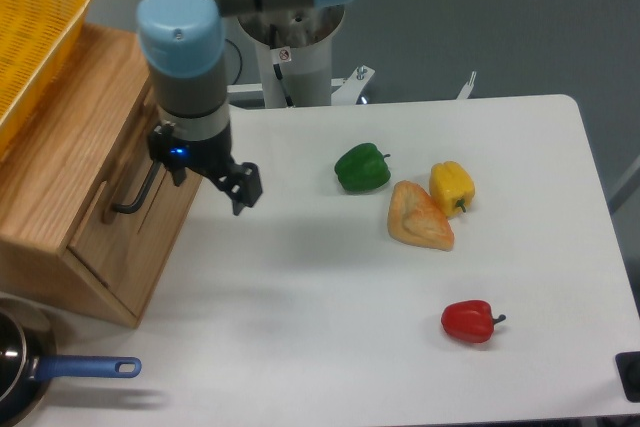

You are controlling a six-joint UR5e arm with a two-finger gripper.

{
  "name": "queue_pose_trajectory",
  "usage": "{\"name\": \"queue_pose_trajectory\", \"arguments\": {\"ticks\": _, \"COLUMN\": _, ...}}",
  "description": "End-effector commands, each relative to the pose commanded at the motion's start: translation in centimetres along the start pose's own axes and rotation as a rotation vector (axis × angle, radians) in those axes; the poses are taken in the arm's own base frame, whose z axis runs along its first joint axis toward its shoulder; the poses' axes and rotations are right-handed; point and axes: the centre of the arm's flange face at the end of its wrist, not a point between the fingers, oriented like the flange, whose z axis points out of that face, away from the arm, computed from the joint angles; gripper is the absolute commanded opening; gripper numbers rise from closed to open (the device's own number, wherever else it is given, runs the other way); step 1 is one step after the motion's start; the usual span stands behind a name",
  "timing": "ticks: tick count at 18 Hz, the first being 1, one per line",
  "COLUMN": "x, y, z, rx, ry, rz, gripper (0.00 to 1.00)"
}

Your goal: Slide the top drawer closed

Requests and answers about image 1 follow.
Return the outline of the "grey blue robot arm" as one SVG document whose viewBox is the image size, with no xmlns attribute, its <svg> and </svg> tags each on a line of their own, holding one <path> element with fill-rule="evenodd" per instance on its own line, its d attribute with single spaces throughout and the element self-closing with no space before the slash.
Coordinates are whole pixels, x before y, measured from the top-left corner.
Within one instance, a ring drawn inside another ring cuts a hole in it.
<svg viewBox="0 0 640 427">
<path fill-rule="evenodd" d="M 159 111 L 147 140 L 154 167 L 165 168 L 175 184 L 188 172 L 209 179 L 235 212 L 253 206 L 262 192 L 259 170 L 231 154 L 224 21 L 237 18 L 261 46 L 268 104 L 327 104 L 330 65 L 313 51 L 331 38 L 352 1 L 142 0 L 137 33 Z"/>
</svg>

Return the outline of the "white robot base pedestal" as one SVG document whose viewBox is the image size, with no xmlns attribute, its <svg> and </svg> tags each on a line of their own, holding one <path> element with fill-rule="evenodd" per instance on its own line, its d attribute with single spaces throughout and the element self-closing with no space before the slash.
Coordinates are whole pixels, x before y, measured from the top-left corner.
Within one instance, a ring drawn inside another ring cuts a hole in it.
<svg viewBox="0 0 640 427">
<path fill-rule="evenodd" d="M 267 109 L 356 105 L 375 70 L 360 65 L 346 78 L 332 73 L 333 39 L 343 5 L 242 15 L 238 24 L 253 43 L 260 91 Z"/>
</svg>

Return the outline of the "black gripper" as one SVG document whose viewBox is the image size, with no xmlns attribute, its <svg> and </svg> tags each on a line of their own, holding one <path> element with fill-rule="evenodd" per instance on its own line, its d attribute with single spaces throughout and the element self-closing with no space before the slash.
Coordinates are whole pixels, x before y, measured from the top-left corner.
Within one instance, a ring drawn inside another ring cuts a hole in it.
<svg viewBox="0 0 640 427">
<path fill-rule="evenodd" d="M 196 141 L 179 139 L 168 123 L 157 124 L 148 134 L 147 146 L 150 158 L 165 167 L 175 186 L 186 180 L 187 170 L 209 179 L 229 197 L 234 216 L 253 208 L 263 193 L 258 166 L 233 160 L 230 123 L 217 135 Z"/>
</svg>

